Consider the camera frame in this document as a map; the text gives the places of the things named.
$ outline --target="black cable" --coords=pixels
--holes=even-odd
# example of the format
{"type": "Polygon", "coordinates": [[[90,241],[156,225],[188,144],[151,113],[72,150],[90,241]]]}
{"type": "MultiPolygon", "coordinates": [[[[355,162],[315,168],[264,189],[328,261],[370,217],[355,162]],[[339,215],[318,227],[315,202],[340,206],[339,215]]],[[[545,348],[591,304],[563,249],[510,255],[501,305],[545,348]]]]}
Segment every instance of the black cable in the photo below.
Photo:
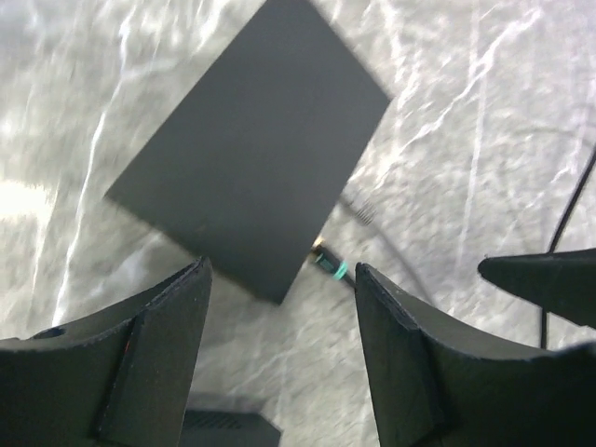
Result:
{"type": "Polygon", "coordinates": [[[347,263],[320,239],[311,250],[315,265],[336,280],[342,280],[356,290],[356,280],[348,271],[347,263]]]}
{"type": "MultiPolygon", "coordinates": [[[[576,189],[567,203],[567,207],[565,208],[564,213],[559,220],[559,224],[557,225],[557,229],[550,241],[549,251],[548,253],[554,253],[559,246],[559,242],[561,241],[562,232],[565,230],[565,227],[569,223],[569,219],[571,219],[571,215],[576,208],[577,201],[579,200],[581,193],[588,182],[589,175],[591,174],[594,164],[596,164],[596,144],[592,147],[592,155],[588,161],[588,164],[584,168],[581,177],[579,178],[579,182],[577,182],[576,189]]],[[[549,312],[547,312],[544,307],[540,308],[540,347],[542,349],[547,349],[549,344],[549,312]]]]}

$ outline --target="green ring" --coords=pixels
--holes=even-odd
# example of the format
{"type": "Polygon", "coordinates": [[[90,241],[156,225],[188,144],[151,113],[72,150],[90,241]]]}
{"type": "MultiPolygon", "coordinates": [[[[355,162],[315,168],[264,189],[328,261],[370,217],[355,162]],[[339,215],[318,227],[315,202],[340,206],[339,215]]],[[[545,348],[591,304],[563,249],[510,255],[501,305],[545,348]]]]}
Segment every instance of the green ring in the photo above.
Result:
{"type": "Polygon", "coordinates": [[[335,272],[335,275],[333,275],[333,279],[335,279],[336,281],[339,281],[341,278],[343,278],[345,276],[346,272],[347,272],[347,263],[345,261],[342,261],[342,264],[339,266],[339,268],[335,272]]]}

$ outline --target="crinkled white surface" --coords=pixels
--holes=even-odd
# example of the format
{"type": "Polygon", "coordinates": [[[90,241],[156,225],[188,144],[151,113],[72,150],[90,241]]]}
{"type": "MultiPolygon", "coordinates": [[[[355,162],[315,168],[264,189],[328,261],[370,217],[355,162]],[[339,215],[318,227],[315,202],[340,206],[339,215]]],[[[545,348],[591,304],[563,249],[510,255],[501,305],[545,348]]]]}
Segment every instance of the crinkled white surface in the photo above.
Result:
{"type": "MultiPolygon", "coordinates": [[[[261,0],[0,0],[0,336],[26,336],[188,262],[102,200],[261,0]]],[[[543,251],[594,135],[591,0],[318,0],[395,97],[350,187],[441,309],[537,342],[537,313],[483,283],[486,254],[543,251]]],[[[592,247],[593,182],[562,249],[592,247]]],[[[412,284],[342,210],[324,234],[412,284]]],[[[551,346],[593,337],[559,318],[551,346]]],[[[349,292],[307,266],[286,303],[217,279],[195,389],[266,400],[287,446],[374,446],[349,292]]]]}

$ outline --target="black foam block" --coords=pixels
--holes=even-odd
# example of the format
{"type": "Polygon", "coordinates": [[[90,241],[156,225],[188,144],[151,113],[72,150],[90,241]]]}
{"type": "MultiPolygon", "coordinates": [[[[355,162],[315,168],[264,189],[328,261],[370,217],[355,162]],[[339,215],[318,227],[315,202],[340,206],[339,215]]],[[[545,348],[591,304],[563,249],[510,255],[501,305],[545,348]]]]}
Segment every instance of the black foam block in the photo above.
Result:
{"type": "Polygon", "coordinates": [[[269,0],[108,197],[280,303],[388,104],[310,3],[269,0]]]}

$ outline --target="wire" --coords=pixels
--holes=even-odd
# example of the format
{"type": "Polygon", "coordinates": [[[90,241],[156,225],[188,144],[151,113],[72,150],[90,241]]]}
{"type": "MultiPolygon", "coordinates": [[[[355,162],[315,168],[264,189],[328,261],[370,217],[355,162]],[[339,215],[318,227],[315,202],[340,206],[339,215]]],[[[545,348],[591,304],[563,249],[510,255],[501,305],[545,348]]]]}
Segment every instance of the wire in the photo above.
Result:
{"type": "Polygon", "coordinates": [[[356,281],[348,271],[347,262],[341,259],[333,250],[325,245],[319,237],[310,251],[314,264],[337,281],[343,281],[350,289],[356,290],[356,281]]]}
{"type": "MultiPolygon", "coordinates": [[[[552,240],[550,241],[549,251],[548,253],[554,253],[559,246],[559,242],[561,241],[562,233],[565,230],[565,227],[569,223],[569,219],[576,208],[577,201],[581,197],[581,193],[584,191],[584,187],[588,182],[589,176],[594,169],[594,164],[596,164],[596,144],[592,147],[592,155],[584,168],[584,171],[579,178],[579,182],[577,182],[576,189],[571,196],[571,199],[567,203],[567,207],[563,212],[561,219],[559,220],[559,224],[557,225],[557,229],[555,230],[554,235],[552,236],[552,240]]],[[[549,344],[549,312],[545,310],[544,307],[540,308],[540,347],[542,349],[547,349],[549,344]]]]}
{"type": "Polygon", "coordinates": [[[357,208],[354,200],[351,200],[345,195],[341,195],[339,203],[354,217],[358,219],[360,224],[370,227],[373,232],[383,241],[387,250],[392,254],[394,258],[400,261],[403,269],[406,271],[410,279],[413,281],[415,288],[418,290],[420,297],[430,305],[437,307],[436,301],[433,299],[431,293],[428,291],[424,281],[420,278],[416,270],[410,264],[410,262],[401,253],[401,250],[395,245],[395,243],[389,238],[387,233],[374,221],[374,209],[370,203],[365,202],[361,208],[357,208]]]}

